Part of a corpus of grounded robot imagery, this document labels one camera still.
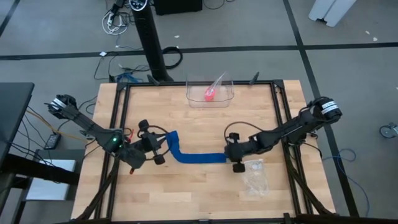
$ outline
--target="white cable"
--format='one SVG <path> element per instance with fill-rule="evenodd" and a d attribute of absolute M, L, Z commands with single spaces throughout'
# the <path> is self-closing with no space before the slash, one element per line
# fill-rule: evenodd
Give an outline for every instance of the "white cable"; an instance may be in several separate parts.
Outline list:
<path fill-rule="evenodd" d="M 110 13 L 111 12 L 106 13 L 106 15 L 102 18 L 102 29 L 104 30 L 104 32 L 109 35 L 120 35 L 120 34 L 124 33 L 127 30 L 127 24 L 123 24 L 121 15 L 119 15 L 119 25 L 118 26 L 115 26 L 115 28 L 112 29 L 112 26 L 107 25 L 108 30 L 105 29 L 104 21 L 108 15 L 111 16 Z M 124 30 L 121 32 L 117 32 L 121 27 L 124 27 Z"/>

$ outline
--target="transparent bin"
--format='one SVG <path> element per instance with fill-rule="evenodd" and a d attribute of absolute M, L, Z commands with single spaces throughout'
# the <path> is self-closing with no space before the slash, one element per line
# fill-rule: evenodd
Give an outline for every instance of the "transparent bin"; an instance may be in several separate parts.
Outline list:
<path fill-rule="evenodd" d="M 214 91 L 211 99 L 206 96 L 210 90 Z M 218 77 L 189 75 L 186 96 L 192 108 L 228 107 L 234 98 L 234 83 L 227 72 Z"/>

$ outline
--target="desk leg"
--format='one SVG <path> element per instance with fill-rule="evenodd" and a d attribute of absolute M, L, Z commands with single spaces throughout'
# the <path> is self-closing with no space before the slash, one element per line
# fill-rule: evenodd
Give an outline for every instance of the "desk leg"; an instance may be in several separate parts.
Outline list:
<path fill-rule="evenodd" d="M 77 173 L 59 167 L 47 166 L 13 154 L 8 154 L 6 156 L 1 170 L 3 172 L 11 172 L 28 177 L 38 177 L 72 185 L 77 185 L 79 183 L 80 176 Z"/>

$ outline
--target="black metal frame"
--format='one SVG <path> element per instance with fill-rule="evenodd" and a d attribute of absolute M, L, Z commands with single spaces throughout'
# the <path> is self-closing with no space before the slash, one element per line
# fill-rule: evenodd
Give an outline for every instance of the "black metal frame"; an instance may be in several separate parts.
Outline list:
<path fill-rule="evenodd" d="M 211 82 L 195 82 L 195 85 L 211 85 Z M 249 85 L 250 80 L 247 81 L 234 81 L 234 85 Z M 185 86 L 186 82 L 162 82 L 160 83 L 159 86 Z M 287 95 L 286 91 L 284 88 L 284 82 L 283 80 L 258 80 L 254 83 L 254 85 L 270 85 L 271 87 L 271 95 L 272 95 L 272 100 L 274 102 L 274 108 L 275 108 L 275 113 L 277 116 L 277 122 L 278 125 L 281 125 L 282 122 L 282 114 L 280 111 L 279 107 L 279 102 L 278 102 L 278 96 L 277 96 L 277 90 L 276 88 L 280 89 L 280 94 L 281 94 L 281 100 L 285 109 L 285 115 L 286 118 L 292 119 L 292 116 L 290 114 L 290 109 L 289 109 L 289 104 L 287 101 Z M 119 106 L 119 101 L 120 101 L 120 95 L 122 90 L 124 91 L 124 102 L 123 102 L 123 109 L 122 109 L 122 114 L 121 114 L 121 120 L 120 120 L 120 128 L 124 128 L 124 123 L 126 122 L 126 117 L 127 117 L 127 108 L 128 108 L 128 102 L 129 102 L 129 94 L 130 94 L 130 88 L 131 87 L 142 87 L 142 86 L 154 86 L 153 83 L 118 83 L 116 87 L 116 95 L 115 95 L 115 101 L 113 105 L 113 112 L 112 112 L 112 117 L 111 117 L 111 124 L 110 128 L 114 128 L 116 118 L 118 116 L 118 106 Z M 290 160 L 290 152 L 289 152 L 289 146 L 285 143 L 282 142 L 282 147 L 284 149 L 284 157 L 285 161 Z M 301 178 L 305 182 L 305 174 L 303 172 L 303 165 L 302 161 L 300 158 L 300 151 L 299 148 L 295 147 L 294 148 L 294 154 L 296 158 L 296 165 L 297 165 L 297 172 L 301 176 Z M 102 185 L 103 181 L 105 180 L 107 174 L 108 174 L 108 167 L 109 167 L 109 154 L 105 154 L 104 157 L 104 163 L 103 163 L 103 169 L 101 173 L 101 182 L 100 186 Z M 290 185 L 290 191 L 292 194 L 292 203 L 294 206 L 294 211 L 295 214 L 301 214 L 301 208 L 300 208 L 300 202 L 299 202 L 299 196 L 297 194 L 297 188 L 296 184 L 294 181 L 294 178 L 292 175 L 288 172 L 287 173 L 289 177 L 289 185 Z M 117 178 L 115 178 L 112 181 L 111 184 L 111 190 L 109 192 L 109 199 L 108 199 L 108 207 L 106 209 L 106 218 L 111 219 L 112 218 L 112 213 L 113 213 L 113 205 L 114 205 L 114 198 L 115 198 L 115 193 L 116 193 L 116 184 L 117 184 Z M 312 214 L 312 206 L 311 203 L 309 202 L 308 198 L 303 194 L 304 197 L 304 202 L 305 202 L 305 207 L 307 209 L 308 214 Z M 102 201 L 98 204 L 96 211 L 95 211 L 95 218 L 100 218 L 101 216 L 101 209 L 102 209 Z M 275 222 L 286 222 L 286 218 L 289 217 L 289 214 L 285 213 L 284 218 L 251 218 L 251 219 L 234 219 L 234 220 L 211 220 L 212 223 L 228 223 L 228 222 L 241 222 L 241 223 L 275 223 Z M 128 221 L 128 222 L 112 222 L 112 223 L 206 223 L 207 220 L 173 220 L 173 221 L 149 221 L 149 222 L 142 222 L 142 221 Z"/>

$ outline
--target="black pole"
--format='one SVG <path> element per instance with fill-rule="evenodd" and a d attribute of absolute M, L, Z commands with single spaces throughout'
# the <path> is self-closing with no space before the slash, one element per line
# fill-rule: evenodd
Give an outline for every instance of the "black pole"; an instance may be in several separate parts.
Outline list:
<path fill-rule="evenodd" d="M 140 11 L 133 10 L 132 14 L 152 76 L 159 82 L 173 82 L 173 78 L 166 71 L 159 36 L 149 3 Z"/>

